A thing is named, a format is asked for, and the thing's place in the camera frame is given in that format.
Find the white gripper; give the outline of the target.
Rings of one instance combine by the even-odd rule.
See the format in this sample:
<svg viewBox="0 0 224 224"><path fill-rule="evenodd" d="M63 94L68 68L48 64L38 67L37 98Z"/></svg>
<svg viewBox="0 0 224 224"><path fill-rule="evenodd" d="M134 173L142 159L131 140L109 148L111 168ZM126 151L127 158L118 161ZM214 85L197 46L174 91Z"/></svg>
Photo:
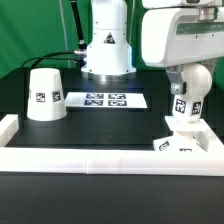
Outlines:
<svg viewBox="0 0 224 224"><path fill-rule="evenodd" d="M223 0L142 0L142 5L143 61L167 67L173 95L186 93L182 64L205 60L203 65L215 72L215 58L224 56Z"/></svg>

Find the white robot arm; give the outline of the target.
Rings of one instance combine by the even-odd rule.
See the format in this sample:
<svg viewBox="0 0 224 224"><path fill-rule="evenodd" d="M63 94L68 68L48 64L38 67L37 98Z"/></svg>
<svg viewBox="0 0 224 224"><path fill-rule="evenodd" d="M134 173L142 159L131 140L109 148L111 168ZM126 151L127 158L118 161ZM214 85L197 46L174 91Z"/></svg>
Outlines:
<svg viewBox="0 0 224 224"><path fill-rule="evenodd" d="M91 0L92 41L82 71L120 77L135 71L126 41L124 0ZM149 67L167 70L173 94L186 92L181 72L189 63L224 56L223 0L142 0L141 55Z"/></svg>

